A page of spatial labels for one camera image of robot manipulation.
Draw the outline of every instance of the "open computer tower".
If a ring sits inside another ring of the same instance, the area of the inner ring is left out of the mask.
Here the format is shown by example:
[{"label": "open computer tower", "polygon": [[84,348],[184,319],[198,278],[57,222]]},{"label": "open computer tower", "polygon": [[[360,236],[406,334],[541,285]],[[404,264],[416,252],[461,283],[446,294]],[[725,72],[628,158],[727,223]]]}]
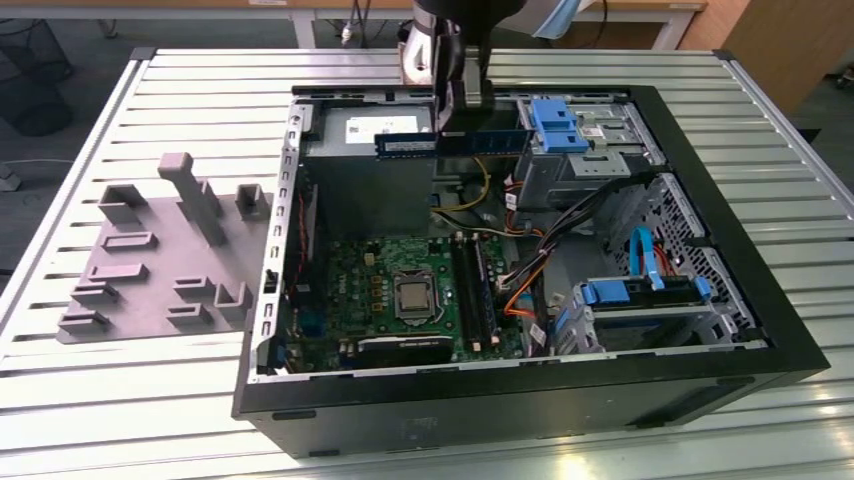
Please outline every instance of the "open computer tower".
[{"label": "open computer tower", "polygon": [[233,416],[296,457],[676,425],[827,362],[652,87],[294,89]]}]

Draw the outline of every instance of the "ram slot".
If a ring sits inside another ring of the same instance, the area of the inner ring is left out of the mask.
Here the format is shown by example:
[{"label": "ram slot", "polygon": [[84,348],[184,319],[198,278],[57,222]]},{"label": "ram slot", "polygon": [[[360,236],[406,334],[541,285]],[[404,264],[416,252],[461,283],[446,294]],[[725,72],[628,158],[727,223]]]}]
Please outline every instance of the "ram slot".
[{"label": "ram slot", "polygon": [[495,301],[492,300],[492,285],[489,283],[489,274],[485,270],[485,258],[482,258],[482,250],[480,249],[480,240],[472,241],[474,249],[474,258],[477,261],[477,290],[480,297],[480,318],[482,341],[488,345],[497,345],[497,319],[495,318]]},{"label": "ram slot", "polygon": [[465,347],[473,352],[482,350],[482,347],[489,344],[490,337],[482,318],[484,298],[477,255],[476,244],[469,238],[460,235],[450,238],[450,261],[462,339]]}]

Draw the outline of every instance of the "label sticker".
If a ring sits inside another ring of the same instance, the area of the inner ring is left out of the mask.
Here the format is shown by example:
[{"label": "label sticker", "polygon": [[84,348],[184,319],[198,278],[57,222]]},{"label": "label sticker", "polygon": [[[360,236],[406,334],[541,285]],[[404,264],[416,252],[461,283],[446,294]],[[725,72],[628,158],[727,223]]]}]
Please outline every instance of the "label sticker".
[{"label": "label sticker", "polygon": [[434,150],[434,148],[436,144],[433,142],[393,142],[385,144],[386,152],[420,152]]},{"label": "label sticker", "polygon": [[382,133],[416,133],[416,117],[350,117],[346,120],[345,142],[373,143]]},{"label": "label sticker", "polygon": [[539,343],[541,347],[545,346],[545,332],[543,329],[536,326],[535,323],[531,324],[531,338]]},{"label": "label sticker", "polygon": [[507,210],[516,211],[516,196],[512,193],[504,194],[504,203],[507,204]]},{"label": "label sticker", "polygon": [[584,137],[604,137],[604,132],[599,127],[581,127],[581,135]]}]

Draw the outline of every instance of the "trash can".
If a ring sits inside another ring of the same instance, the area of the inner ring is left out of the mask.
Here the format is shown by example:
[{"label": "trash can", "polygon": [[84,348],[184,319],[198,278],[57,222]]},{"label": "trash can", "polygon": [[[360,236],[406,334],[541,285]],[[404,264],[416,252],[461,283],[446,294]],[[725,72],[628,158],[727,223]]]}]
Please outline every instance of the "trash can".
[{"label": "trash can", "polygon": [[0,52],[38,82],[55,83],[73,73],[50,26],[41,19],[0,19]]},{"label": "trash can", "polygon": [[55,86],[33,79],[0,50],[0,118],[21,135],[39,137],[68,126],[70,108]]}]

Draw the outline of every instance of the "slotted metal table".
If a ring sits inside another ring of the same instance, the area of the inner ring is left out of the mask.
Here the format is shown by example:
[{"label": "slotted metal table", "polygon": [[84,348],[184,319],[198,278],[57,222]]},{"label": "slotted metal table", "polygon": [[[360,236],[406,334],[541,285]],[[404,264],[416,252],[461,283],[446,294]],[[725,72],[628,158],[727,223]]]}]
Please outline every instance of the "slotted metal table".
[{"label": "slotted metal table", "polygon": [[400,81],[394,51],[160,50],[129,62],[0,299],[0,476],[797,478],[854,475],[854,202],[736,62],[704,52],[497,51],[499,84],[655,85],[832,368],[688,425],[296,462],[229,417],[240,333],[65,346],[55,321],[104,186],[188,151],[216,191],[272,190],[292,85]]}]

